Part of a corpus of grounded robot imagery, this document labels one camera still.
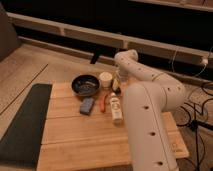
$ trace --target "bottle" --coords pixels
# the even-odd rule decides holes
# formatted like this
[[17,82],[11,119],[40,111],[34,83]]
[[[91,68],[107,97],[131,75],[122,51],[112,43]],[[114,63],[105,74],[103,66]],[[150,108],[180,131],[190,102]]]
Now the bottle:
[[123,115],[121,111],[121,104],[119,98],[115,93],[110,95],[110,107],[112,112],[112,120],[114,124],[120,124],[123,122]]

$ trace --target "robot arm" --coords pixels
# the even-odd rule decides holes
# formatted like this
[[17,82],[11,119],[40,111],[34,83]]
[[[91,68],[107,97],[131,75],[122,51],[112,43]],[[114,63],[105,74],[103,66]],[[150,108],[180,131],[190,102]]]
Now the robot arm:
[[115,55],[119,77],[130,73],[141,80],[130,85],[123,97],[133,169],[177,171],[161,113],[184,102],[185,87],[166,73],[136,62],[137,59],[135,50]]

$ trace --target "black mat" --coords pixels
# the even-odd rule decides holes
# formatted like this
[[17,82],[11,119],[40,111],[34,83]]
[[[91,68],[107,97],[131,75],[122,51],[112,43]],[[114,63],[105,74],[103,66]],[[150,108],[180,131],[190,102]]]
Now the black mat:
[[0,162],[36,166],[51,89],[33,85],[0,141]]

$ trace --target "cable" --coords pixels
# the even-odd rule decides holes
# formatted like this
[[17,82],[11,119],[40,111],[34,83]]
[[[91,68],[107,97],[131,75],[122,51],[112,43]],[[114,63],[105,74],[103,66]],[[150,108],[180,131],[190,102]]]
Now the cable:
[[202,73],[205,71],[206,66],[207,66],[207,65],[204,65],[203,69],[202,69],[198,74],[195,74],[195,75],[193,75],[192,77],[198,77],[198,76],[200,76],[200,74],[202,74]]
[[213,98],[209,98],[209,99],[207,99],[207,100],[205,100],[203,103],[202,103],[202,113],[204,113],[204,108],[205,108],[205,105],[206,105],[206,103],[207,102],[209,102],[209,101],[211,101],[211,100],[213,100]]
[[187,158],[183,158],[183,159],[188,161],[189,163],[191,163],[195,170],[197,169],[197,166],[196,166],[196,164],[193,161],[191,161],[190,159],[187,159]]
[[207,59],[212,59],[213,58],[213,57],[211,57],[212,50],[213,50],[213,46],[209,50],[209,55],[208,55]]
[[201,165],[202,162],[204,161],[205,156],[206,156],[206,146],[205,146],[205,143],[204,143],[204,141],[203,141],[202,136],[201,136],[200,134],[198,134],[198,135],[199,135],[200,140],[201,140],[201,143],[202,143],[202,145],[203,145],[203,155],[202,155],[202,157],[201,157],[201,159],[200,159],[200,162],[199,162],[199,164]]
[[[196,110],[194,104],[194,119],[196,120]],[[199,156],[199,147],[198,147],[198,127],[195,129],[195,146],[196,146],[196,160],[197,160],[197,168],[196,171],[200,171],[200,156]]]
[[[189,107],[191,107],[192,109],[194,108],[193,105],[191,105],[191,104],[189,104],[187,102],[185,102],[184,104],[187,105],[187,106],[189,106]],[[206,119],[203,121],[204,123],[206,123],[208,121],[208,119],[209,119],[209,112],[208,112],[208,110],[204,107],[203,108],[203,113],[202,113],[202,105],[200,105],[198,103],[193,103],[193,104],[195,104],[196,106],[200,107],[200,111],[197,110],[197,108],[195,107],[196,112],[199,113],[200,116],[204,116],[206,114]]]
[[201,85],[201,89],[202,89],[202,91],[203,91],[204,93],[206,93],[207,95],[213,96],[212,93],[209,93],[207,90],[205,90],[205,86],[208,85],[208,84],[211,84],[211,83],[212,83],[212,81],[203,83],[203,84]]
[[192,121],[191,114],[190,114],[190,112],[189,112],[185,107],[181,106],[180,108],[183,109],[183,110],[186,112],[186,114],[187,114],[187,116],[188,116],[188,121],[187,121],[186,123],[184,123],[184,124],[176,124],[176,125],[177,125],[178,127],[185,127],[185,126],[188,126],[188,125],[191,123],[191,121]]
[[175,50],[175,53],[174,53],[174,55],[173,55],[173,57],[172,57],[172,63],[171,63],[171,65],[172,65],[172,72],[175,72],[174,62],[175,62],[175,58],[176,58],[176,56],[177,56],[178,50],[179,50],[179,46],[178,46],[177,49]]
[[[174,73],[176,73],[175,68],[174,68],[174,62],[175,62],[175,58],[176,58],[176,56],[177,56],[178,50],[179,50],[179,46],[178,46],[177,49],[175,50],[175,53],[174,53],[174,55],[173,55],[173,57],[172,57],[172,62],[171,62],[172,72],[174,72]],[[192,77],[198,77],[198,76],[200,76],[200,74],[202,74],[202,73],[205,71],[206,66],[207,66],[207,65],[204,65],[204,67],[202,68],[202,70],[201,70],[199,73],[197,73],[197,74],[195,74],[195,75],[192,75]]]

